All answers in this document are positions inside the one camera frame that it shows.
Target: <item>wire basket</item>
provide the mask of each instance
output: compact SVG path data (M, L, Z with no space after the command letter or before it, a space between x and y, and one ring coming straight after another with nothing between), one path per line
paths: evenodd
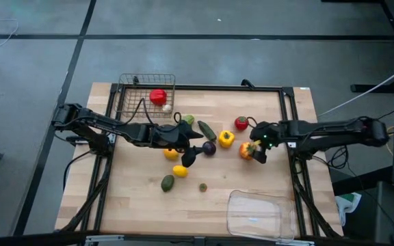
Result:
M115 104L117 113L121 113L124 117L131 117L136 111L137 104L141 98L145 98L147 113L150 118L171 118L174 109L174 86L176 84L176 77L173 74L133 74L123 73L120 76L118 84L125 84L124 102L122 110L118 110L118 103ZM167 94L166 104L171 105L171 110L163 111L162 106L154 105L150 101L150 92L156 89L158 85ZM136 118L146 117L144 106L140 105L135 114Z

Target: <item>white cable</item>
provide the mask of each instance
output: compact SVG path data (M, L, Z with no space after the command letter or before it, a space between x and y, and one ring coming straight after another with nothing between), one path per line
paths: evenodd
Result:
M339 106L333 107L333 108L329 109L328 111L326 111L325 113L319 114L317 117L320 117L320 116L322 116L322 115L326 115L327 113L329 113L329 112L331 112L331 111L334 111L335 109L338 109L339 107L342 107L342 106L344 106L344 105L346 105L346 104L352 102L353 100L356 100L356 99L360 98L361 96L364 96L364 95L367 94L367 93L370 93L370 92L373 91L374 89L376 89L376 88L380 87L381 85L384 85L385 83L388 83L388 82L390 82L390 81L394 81L394 75L390 76L388 79L386 79L386 80L384 80L383 82L379 83L377 86L371 88L370 90L366 91L365 93L360 94L360 95L354 97L353 99L351 99L351 100L349 100L349 101L347 101L347 102L344 102L344 103L340 104Z
M12 33L8 36L8 38L7 38L6 40L4 40L4 42L2 42L2 43L0 44L0 47L3 46L3 45L12 37L12 35L13 35L16 31L18 31L18 28L19 28L19 22L18 22L18 20L16 20L16 19L1 19L0 22L1 22L1 21L16 21L16 28L14 29L14 31L12 31Z

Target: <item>wooden table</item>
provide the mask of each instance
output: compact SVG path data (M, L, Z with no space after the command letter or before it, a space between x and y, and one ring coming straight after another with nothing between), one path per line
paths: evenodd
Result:
M94 83L87 107L105 113L110 86L110 83ZM309 88L296 87L294 92L299 118L316 122ZM216 135L221 130L232 130L235 134L233 146L223 149L217 144L217 153L211 158L198 155L189 168L188 177L176 178L173 189L164 193L161 180L172 174L172 167L180 165L180 161L169 161L162 150L138 148L119 137L107 188L102 233L230 236L226 228L226 209L229 194L235 189L293 200L286 147L281 144L267 151L266 164L245 161L239 158L238 149L242 142L249 140L250 129L242 133L233 130L233 121L239 115L253 116L258 122L281 120L277 93L176 90L174 111L194 115L196 120L206 122ZM145 121L144 118L134 119L134 122ZM172 119L154 121L173 123ZM196 122L192 127L200 132ZM205 138L193 139L191 145L201 146L205 141ZM77 146L74 156L87 150L87 146ZM316 155L324 158L323 153ZM57 229L64 227L85 202L94 160L95 156L87 155L73 163L55 224ZM328 167L313 159L308 161L308 169L317 208L333 229L343 234ZM198 190L202 182L208 186L205 193ZM308 209L303 207L306 229L312 234ZM95 208L96 204L88 229L93 228ZM295 231L298 235L297 218Z

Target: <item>green cucumber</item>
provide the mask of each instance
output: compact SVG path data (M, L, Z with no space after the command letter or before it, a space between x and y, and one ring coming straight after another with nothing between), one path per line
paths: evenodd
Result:
M194 122L194 116L192 115L185 115L182 117L182 120L185 120L188 124L192 124Z
M215 141L217 139L217 135L213 132L211 127L208 124L204 123L203 121L197 121L198 127L202 131L203 135L207 137L210 141Z
M171 190L172 185L174 185L174 176L173 175L167 175L163 177L163 180L161 182L161 188L163 192L167 192Z

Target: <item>clear plastic container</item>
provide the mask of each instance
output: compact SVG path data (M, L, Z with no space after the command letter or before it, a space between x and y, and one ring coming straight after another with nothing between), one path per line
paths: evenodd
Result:
M294 239L294 204L286 197L232 191L227 230L235 236L288 243Z

